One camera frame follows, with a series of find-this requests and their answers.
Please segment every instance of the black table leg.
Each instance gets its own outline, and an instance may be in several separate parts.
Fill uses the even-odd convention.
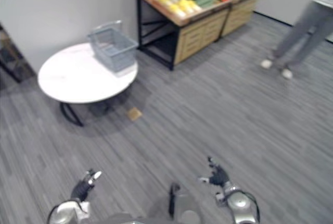
[[[68,103],[60,103],[60,111],[69,122],[79,127],[83,127],[83,123],[81,122],[75,111],[72,109],[71,105],[69,105]]]

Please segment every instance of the produce stand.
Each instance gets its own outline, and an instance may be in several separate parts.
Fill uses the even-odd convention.
[[[170,5],[170,1],[137,0],[139,50],[173,70],[178,63],[247,23],[257,2],[193,1],[201,8],[189,14],[177,14],[178,6]],[[157,20],[149,16],[154,13]]]

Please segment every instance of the white sneaker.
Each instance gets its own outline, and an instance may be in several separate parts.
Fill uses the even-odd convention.
[[[261,62],[260,66],[263,68],[263,69],[270,69],[271,66],[273,65],[273,61],[272,60],[269,60],[269,59],[265,59]]]
[[[292,76],[293,76],[291,70],[288,69],[288,68],[284,68],[284,69],[282,70],[281,74],[282,74],[282,76],[283,76],[284,78],[286,78],[287,80],[292,79]]]

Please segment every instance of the table top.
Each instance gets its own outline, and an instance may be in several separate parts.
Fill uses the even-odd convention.
[[[124,91],[136,78],[138,64],[114,73],[95,57],[89,43],[68,47],[50,57],[38,73],[49,97],[64,103],[93,103]]]

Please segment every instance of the basket handle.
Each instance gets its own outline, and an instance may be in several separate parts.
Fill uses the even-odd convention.
[[[122,20],[117,20],[117,21],[112,21],[112,22],[107,22],[104,23],[100,26],[97,26],[94,30],[102,30],[105,28],[113,28],[115,30],[118,30],[119,32],[122,32],[122,28],[123,28],[123,22]]]

